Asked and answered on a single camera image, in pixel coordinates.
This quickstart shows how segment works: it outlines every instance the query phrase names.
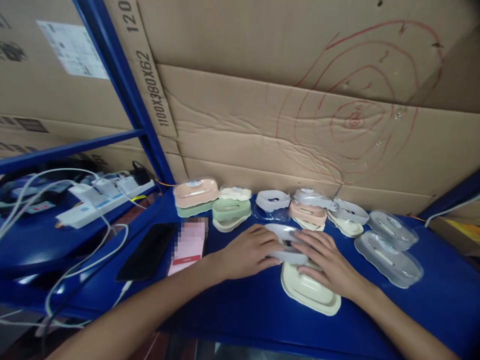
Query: cardboard box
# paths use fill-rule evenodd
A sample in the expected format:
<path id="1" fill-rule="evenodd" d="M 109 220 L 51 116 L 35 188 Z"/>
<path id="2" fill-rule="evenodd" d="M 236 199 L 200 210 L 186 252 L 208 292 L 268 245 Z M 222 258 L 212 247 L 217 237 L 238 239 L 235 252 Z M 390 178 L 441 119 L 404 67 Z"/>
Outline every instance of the cardboard box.
<path id="1" fill-rule="evenodd" d="M 477 114 L 158 70 L 184 158 L 427 197 L 479 166 Z"/>
<path id="2" fill-rule="evenodd" d="M 480 257 L 480 244 L 451 225 L 445 218 L 436 217 L 428 227 L 442 239 L 452 244 L 459 254 Z"/>
<path id="3" fill-rule="evenodd" d="M 136 2 L 159 64 L 394 104 L 480 110 L 474 1 Z M 107 1 L 111 14 L 118 3 Z"/>
<path id="4" fill-rule="evenodd" d="M 367 209 L 413 215 L 479 168 L 467 0 L 105 3 L 132 68 L 130 33 L 148 38 L 190 177 L 342 186 Z"/>
<path id="5" fill-rule="evenodd" d="M 0 14 L 1 114 L 132 129 L 71 1 L 2 1 Z M 168 106 L 161 110 L 158 134 L 174 136 Z"/>
<path id="6" fill-rule="evenodd" d="M 21 154 L 50 149 L 81 140 L 117 134 L 122 130 L 91 125 L 70 124 L 60 121 L 27 119 L 0 116 L 0 158 L 10 158 Z M 159 136 L 165 157 L 173 177 L 177 182 L 185 181 L 182 157 L 176 143 Z M 133 168 L 132 161 L 138 161 L 153 172 L 152 165 L 137 138 L 125 140 L 115 145 L 99 147 L 77 155 L 98 164 L 105 172 L 118 172 Z"/>

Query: printed number 120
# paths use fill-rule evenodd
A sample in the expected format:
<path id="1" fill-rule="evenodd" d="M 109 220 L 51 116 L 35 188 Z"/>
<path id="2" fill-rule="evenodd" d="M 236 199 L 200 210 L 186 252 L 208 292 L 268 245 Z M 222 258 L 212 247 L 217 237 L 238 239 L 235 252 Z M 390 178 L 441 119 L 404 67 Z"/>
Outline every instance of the printed number 120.
<path id="1" fill-rule="evenodd" d="M 120 10 L 124 11 L 124 12 L 131 12 L 132 11 L 132 5 L 130 5 L 130 3 L 128 1 L 125 1 L 125 0 L 122 0 L 122 1 L 119 1 L 118 2 L 118 7 L 120 8 Z M 128 16 L 127 14 L 123 14 L 122 16 L 123 18 L 123 21 L 125 22 L 125 24 L 134 24 L 134 25 L 137 25 L 137 22 L 135 21 L 135 17 L 133 15 L 130 15 Z M 133 32 L 133 31 L 138 31 L 139 29 L 137 27 L 127 27 L 126 28 L 128 30 L 128 32 Z"/>

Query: blue shelf frame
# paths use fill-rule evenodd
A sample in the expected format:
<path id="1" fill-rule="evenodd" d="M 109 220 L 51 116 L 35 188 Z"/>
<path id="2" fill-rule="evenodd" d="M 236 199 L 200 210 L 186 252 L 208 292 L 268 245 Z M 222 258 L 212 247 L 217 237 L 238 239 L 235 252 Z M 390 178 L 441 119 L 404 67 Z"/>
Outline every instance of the blue shelf frame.
<path id="1" fill-rule="evenodd" d="M 172 172 L 104 2 L 73 0 L 73 3 L 95 45 L 133 130 L 2 159 L 0 174 L 11 173 L 48 160 L 62 159 L 137 137 L 158 179 L 163 183 L 173 184 Z"/>

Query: finger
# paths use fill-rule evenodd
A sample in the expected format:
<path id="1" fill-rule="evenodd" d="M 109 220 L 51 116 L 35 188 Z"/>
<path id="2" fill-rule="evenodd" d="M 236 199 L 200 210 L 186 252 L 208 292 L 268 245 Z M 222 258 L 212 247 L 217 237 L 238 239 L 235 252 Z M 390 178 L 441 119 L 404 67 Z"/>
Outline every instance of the finger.
<path id="1" fill-rule="evenodd" d="M 308 245 L 310 245 L 312 248 L 314 248 L 323 256 L 329 256 L 330 253 L 332 252 L 332 250 L 326 247 L 322 242 L 318 241 L 316 238 L 308 235 L 305 232 L 299 232 L 298 234 L 296 234 L 296 237 L 302 240 L 303 242 L 307 243 Z"/>
<path id="2" fill-rule="evenodd" d="M 274 251 L 285 251 L 285 249 L 278 241 L 270 241 L 260 246 L 260 256 L 262 258 Z"/>
<path id="3" fill-rule="evenodd" d="M 271 268 L 273 266 L 280 265 L 281 262 L 277 258 L 274 257 L 269 257 L 263 260 L 260 260 L 256 266 L 258 269 L 258 272 L 261 272 L 262 270 L 265 270 L 267 268 Z"/>
<path id="4" fill-rule="evenodd" d="M 318 251 L 315 251 L 314 249 L 312 249 L 310 246 L 307 246 L 299 242 L 292 242 L 291 246 L 297 249 L 302 254 L 307 255 L 309 259 L 312 259 L 320 267 L 322 267 L 322 264 L 325 264 L 326 262 L 325 257 Z"/>
<path id="5" fill-rule="evenodd" d="M 325 245 L 329 249 L 337 248 L 334 238 L 328 235 L 327 233 L 324 233 L 323 231 L 312 231 L 312 230 L 304 229 L 303 232 L 307 233 L 312 238 L 317 239 L 319 242 L 321 242 L 323 245 Z"/>
<path id="6" fill-rule="evenodd" d="M 247 230 L 245 230 L 246 233 L 254 233 L 260 229 L 265 229 L 265 226 L 261 225 L 261 224 L 253 224 L 252 226 L 250 226 Z"/>
<path id="7" fill-rule="evenodd" d="M 265 233 L 262 233 L 259 236 L 256 236 L 255 240 L 257 241 L 257 243 L 259 245 L 263 245 L 263 244 L 266 244 L 266 243 L 271 242 L 271 241 L 275 241 L 276 243 L 280 243 L 279 237 L 273 231 L 267 231 Z"/>
<path id="8" fill-rule="evenodd" d="M 331 285 L 329 279 L 327 278 L 327 276 L 323 272 L 315 270 L 315 269 L 311 268 L 310 266 L 305 266 L 305 265 L 299 266 L 297 268 L 297 270 L 298 270 L 299 273 L 308 275 L 313 280 L 315 280 L 316 282 L 322 284 L 323 286 L 325 286 L 327 288 L 329 288 L 329 286 Z"/>

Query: pink soap dish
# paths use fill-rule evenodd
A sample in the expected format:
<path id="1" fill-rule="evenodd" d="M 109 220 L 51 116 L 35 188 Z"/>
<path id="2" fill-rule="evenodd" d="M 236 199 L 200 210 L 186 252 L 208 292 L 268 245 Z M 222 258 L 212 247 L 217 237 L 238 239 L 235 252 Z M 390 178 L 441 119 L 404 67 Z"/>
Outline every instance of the pink soap dish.
<path id="1" fill-rule="evenodd" d="M 189 208 L 207 203 L 219 197 L 219 187 L 214 178 L 200 177 L 173 188 L 175 205 L 179 208 Z"/>
<path id="2" fill-rule="evenodd" d="M 319 227 L 325 225 L 325 221 L 327 221 L 327 212 L 324 208 L 319 206 L 291 202 L 288 213 L 292 218 L 299 219 Z"/>

